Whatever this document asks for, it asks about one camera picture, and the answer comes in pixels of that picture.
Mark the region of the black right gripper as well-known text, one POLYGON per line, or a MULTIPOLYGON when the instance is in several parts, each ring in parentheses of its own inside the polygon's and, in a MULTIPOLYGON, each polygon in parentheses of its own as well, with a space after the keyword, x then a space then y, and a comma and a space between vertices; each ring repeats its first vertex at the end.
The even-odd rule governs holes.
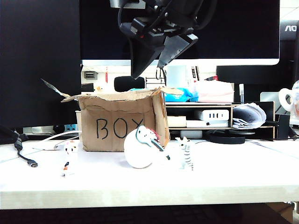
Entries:
POLYGON ((159 56, 158 68, 194 45, 197 25, 194 13, 152 13, 143 17, 135 15, 128 19, 119 13, 119 29, 130 44, 131 77, 137 79, 159 56))

